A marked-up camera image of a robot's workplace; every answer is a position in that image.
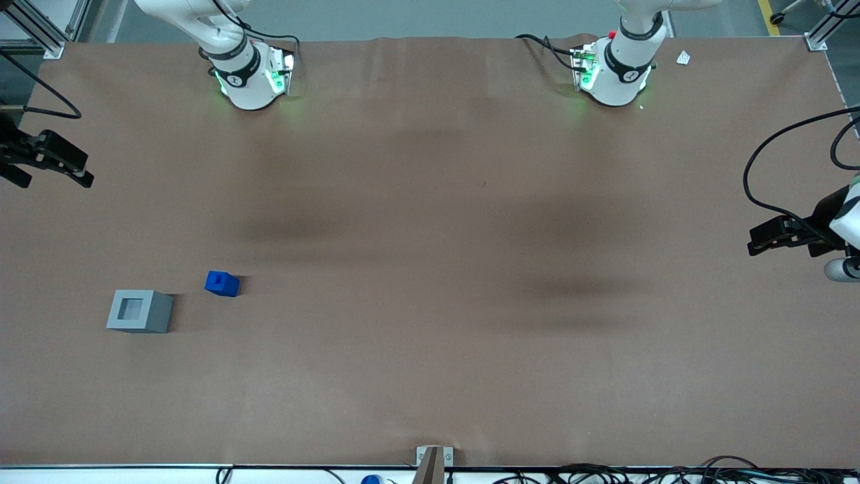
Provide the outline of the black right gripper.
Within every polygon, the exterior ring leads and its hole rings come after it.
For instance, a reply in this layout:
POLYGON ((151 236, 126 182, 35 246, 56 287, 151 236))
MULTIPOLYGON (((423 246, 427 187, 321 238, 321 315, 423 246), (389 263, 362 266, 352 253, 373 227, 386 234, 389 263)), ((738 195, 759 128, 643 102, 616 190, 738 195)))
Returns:
POLYGON ((62 167, 62 173, 71 178, 85 189, 94 182, 94 175, 86 171, 88 154, 60 134, 52 130, 43 130, 37 135, 22 132, 17 126, 2 126, 1 129, 1 163, 2 169, 12 168, 13 165, 27 165, 45 169, 37 146, 47 159, 62 167))

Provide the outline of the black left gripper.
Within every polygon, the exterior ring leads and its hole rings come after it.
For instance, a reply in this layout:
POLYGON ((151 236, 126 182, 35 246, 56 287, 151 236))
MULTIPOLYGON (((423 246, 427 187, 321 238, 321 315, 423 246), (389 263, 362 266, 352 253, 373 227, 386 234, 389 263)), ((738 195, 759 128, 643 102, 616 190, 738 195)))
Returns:
MULTIPOLYGON (((812 214, 806 218, 807 223, 819 233, 815 236, 815 241, 808 246, 810 257, 820 257, 847 248, 845 240, 830 229, 830 223, 841 210, 849 190, 849 187, 842 187, 823 197, 815 205, 812 214)), ((810 237, 811 230, 800 220, 778 215, 750 230, 748 253, 749 256, 755 257, 770 250, 806 246, 810 237)))

